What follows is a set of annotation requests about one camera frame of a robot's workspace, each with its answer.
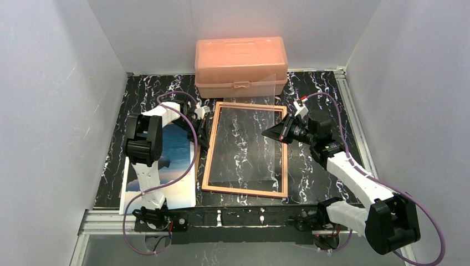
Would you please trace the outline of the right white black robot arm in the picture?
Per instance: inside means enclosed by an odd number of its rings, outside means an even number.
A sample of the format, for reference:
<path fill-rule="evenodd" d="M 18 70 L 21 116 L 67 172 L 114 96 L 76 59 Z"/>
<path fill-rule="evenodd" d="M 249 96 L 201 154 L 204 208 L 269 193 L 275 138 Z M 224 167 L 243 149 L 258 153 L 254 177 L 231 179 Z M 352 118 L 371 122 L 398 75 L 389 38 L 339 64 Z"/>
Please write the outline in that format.
<path fill-rule="evenodd" d="M 369 174 L 354 163 L 345 146 L 334 140 L 332 122 L 317 111 L 317 117 L 303 122 L 292 114 L 267 128 L 262 135 L 283 144 L 293 141 L 309 145 L 311 157 L 338 178 L 359 198 L 362 207 L 350 205 L 339 197 L 318 203 L 315 225 L 342 225 L 366 237 L 381 255 L 420 240 L 416 205 L 403 194 L 369 179 Z"/>

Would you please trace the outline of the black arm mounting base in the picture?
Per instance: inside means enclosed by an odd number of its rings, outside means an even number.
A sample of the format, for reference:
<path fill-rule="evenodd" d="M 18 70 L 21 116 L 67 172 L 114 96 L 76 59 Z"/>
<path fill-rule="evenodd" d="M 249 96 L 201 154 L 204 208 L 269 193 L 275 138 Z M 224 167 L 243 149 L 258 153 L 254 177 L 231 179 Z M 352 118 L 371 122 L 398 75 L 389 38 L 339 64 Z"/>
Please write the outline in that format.
<path fill-rule="evenodd" d="M 336 248 L 345 225 L 323 224 L 316 205 L 135 209 L 135 232 L 162 232 L 173 244 L 291 242 Z"/>

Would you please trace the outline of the landscape photo print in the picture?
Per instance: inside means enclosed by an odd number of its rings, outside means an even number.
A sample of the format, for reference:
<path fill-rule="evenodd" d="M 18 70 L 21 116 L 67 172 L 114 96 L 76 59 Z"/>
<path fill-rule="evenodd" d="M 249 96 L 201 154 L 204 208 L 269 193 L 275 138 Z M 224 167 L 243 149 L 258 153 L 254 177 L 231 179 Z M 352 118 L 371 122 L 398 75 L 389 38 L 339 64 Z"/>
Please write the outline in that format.
<path fill-rule="evenodd" d="M 163 128 L 163 150 L 159 160 L 159 178 L 162 184 L 180 177 L 189 167 L 194 156 L 193 143 L 187 139 L 187 132 L 177 125 L 169 124 Z M 123 183 L 120 195 L 119 213 L 129 201 L 140 193 L 137 174 L 125 160 Z M 168 209 L 189 208 L 196 205 L 196 176 L 194 165 L 187 175 L 171 186 L 160 189 L 165 196 Z"/>

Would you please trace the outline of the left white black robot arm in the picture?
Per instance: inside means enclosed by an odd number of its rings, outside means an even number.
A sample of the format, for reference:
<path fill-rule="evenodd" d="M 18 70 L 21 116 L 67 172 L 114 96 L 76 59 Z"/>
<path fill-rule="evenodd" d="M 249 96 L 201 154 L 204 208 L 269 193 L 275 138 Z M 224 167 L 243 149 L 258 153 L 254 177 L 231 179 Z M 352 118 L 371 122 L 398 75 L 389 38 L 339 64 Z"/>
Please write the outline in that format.
<path fill-rule="evenodd" d="M 129 115 L 124 154 L 136 174 L 136 208 L 195 206 L 196 163 L 200 150 L 209 147 L 209 114 L 207 106 L 170 101 Z"/>

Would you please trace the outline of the pink wooden picture frame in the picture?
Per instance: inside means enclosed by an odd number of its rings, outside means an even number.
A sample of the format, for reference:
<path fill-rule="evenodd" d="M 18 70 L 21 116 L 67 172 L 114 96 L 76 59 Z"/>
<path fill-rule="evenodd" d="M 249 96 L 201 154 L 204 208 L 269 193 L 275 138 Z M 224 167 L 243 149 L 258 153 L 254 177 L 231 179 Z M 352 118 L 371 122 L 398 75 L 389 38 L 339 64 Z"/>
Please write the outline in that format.
<path fill-rule="evenodd" d="M 260 183 L 256 184 L 253 189 L 246 188 L 237 188 L 237 187 L 221 187 L 213 186 L 209 183 L 209 175 L 211 168 L 211 161 L 214 149 L 214 143 L 216 138 L 217 130 L 217 120 L 219 117 L 219 111 L 222 107 L 235 107 L 241 108 L 243 104 L 236 103 L 227 103 L 219 101 L 215 106 L 214 117 L 211 128 L 211 137 L 210 137 L 210 147 L 207 151 L 207 160 L 205 164 L 205 171 L 203 174 L 202 189 L 204 191 L 219 192 L 219 193 L 230 193 L 230 194 L 241 194 L 241 195 L 250 195 L 258 197 L 270 197 L 270 198 L 286 198 L 288 195 L 288 147 L 286 144 L 281 144 L 275 140 L 274 143 L 277 145 L 277 150 L 275 153 L 275 174 L 278 180 L 276 185 L 262 185 Z M 275 122 L 280 121 L 287 114 L 287 108 L 285 106 L 273 106 L 275 111 Z"/>

